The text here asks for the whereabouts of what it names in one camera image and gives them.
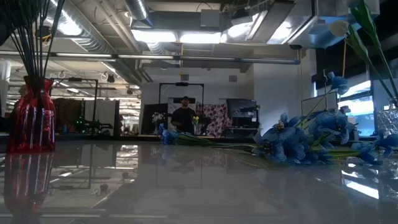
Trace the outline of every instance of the metal pole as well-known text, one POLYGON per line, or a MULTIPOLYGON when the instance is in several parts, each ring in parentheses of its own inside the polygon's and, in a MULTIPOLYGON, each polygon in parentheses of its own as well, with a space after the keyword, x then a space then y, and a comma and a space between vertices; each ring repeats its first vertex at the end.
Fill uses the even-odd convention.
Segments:
MULTIPOLYGON (((98 91, 98 80, 95 80, 95 94, 94 94, 94 111, 93 111, 93 125, 95 122, 95 110, 97 109, 97 91, 98 91)), ((95 128, 92 127, 93 130, 91 132, 91 135, 94 135, 95 133, 95 128)))

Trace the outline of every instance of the white pillar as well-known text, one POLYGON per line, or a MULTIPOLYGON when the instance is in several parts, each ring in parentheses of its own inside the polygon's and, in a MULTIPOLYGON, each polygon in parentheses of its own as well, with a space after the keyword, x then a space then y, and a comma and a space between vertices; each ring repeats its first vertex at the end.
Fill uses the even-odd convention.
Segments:
POLYGON ((6 100, 7 100, 10 73, 11 73, 11 62, 8 60, 0 60, 1 116, 4 116, 4 114, 6 113, 6 100))

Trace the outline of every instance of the white flower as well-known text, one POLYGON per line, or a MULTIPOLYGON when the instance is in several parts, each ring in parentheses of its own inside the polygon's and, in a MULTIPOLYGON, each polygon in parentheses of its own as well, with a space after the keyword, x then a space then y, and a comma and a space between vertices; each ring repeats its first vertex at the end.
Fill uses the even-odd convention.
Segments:
POLYGON ((335 21, 330 24, 329 31, 336 37, 344 37, 348 32, 348 25, 346 21, 335 21))

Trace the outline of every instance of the computer monitor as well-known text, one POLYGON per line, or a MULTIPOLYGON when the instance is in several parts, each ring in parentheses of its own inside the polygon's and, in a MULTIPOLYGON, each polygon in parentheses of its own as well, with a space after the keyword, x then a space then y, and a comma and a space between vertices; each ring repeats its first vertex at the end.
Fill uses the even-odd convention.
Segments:
POLYGON ((228 117, 230 118, 257 118, 257 102, 245 99, 227 99, 228 117))

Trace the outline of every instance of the red vase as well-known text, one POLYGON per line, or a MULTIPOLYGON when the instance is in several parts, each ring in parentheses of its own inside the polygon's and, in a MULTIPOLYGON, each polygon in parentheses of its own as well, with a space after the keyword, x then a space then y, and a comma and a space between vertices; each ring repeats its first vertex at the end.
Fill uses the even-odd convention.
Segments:
POLYGON ((4 203, 14 218, 34 217, 49 188, 53 153, 6 155, 4 203))
POLYGON ((41 80, 43 87, 33 88, 30 77, 24 80, 27 93, 16 108, 7 153, 53 152, 55 107, 49 95, 53 81, 41 80))

